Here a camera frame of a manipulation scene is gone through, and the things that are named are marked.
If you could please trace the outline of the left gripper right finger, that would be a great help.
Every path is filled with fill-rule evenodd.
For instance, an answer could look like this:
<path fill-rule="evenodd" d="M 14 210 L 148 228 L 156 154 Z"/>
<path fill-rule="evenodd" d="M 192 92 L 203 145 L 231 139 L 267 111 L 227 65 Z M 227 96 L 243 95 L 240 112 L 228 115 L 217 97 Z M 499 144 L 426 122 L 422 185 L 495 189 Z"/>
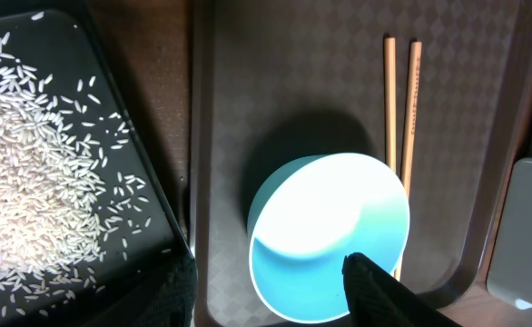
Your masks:
<path fill-rule="evenodd" d="M 356 327 L 458 327 L 362 253 L 344 258 L 342 275 Z"/>

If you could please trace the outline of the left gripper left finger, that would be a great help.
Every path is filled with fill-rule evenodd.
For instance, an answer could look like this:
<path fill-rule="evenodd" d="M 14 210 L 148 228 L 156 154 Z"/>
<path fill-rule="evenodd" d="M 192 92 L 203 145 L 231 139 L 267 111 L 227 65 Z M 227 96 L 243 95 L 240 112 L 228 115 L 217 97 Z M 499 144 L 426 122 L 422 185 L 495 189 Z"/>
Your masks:
<path fill-rule="evenodd" d="M 90 327 L 190 327 L 198 291 L 191 256 L 171 257 L 137 287 L 88 321 Z"/>

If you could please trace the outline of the light blue bowl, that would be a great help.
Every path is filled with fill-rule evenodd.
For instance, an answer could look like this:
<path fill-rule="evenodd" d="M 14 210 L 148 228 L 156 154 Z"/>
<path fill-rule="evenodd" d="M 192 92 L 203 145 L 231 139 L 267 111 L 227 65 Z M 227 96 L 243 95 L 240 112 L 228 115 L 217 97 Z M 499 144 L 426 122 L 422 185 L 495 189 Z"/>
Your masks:
<path fill-rule="evenodd" d="M 278 168 L 248 212 L 248 264 L 261 301 L 291 322 L 349 312 L 343 260 L 362 253 L 393 273 L 404 253 L 409 200 L 382 161 L 357 153 L 311 155 Z"/>

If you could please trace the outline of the wooden chopstick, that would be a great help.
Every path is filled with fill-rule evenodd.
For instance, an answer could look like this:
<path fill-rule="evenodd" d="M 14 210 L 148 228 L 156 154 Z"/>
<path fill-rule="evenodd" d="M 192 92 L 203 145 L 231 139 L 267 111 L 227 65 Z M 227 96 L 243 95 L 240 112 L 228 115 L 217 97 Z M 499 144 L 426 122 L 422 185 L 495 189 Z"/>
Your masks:
<path fill-rule="evenodd" d="M 403 155 L 401 181 L 407 196 L 410 193 L 414 141 L 417 120 L 417 104 L 419 93 L 419 70 L 421 62 L 421 42 L 412 42 L 409 49 L 408 84 L 406 92 L 406 110 L 403 134 Z"/>
<path fill-rule="evenodd" d="M 396 39 L 384 39 L 384 91 L 386 163 L 397 172 L 396 142 Z"/>

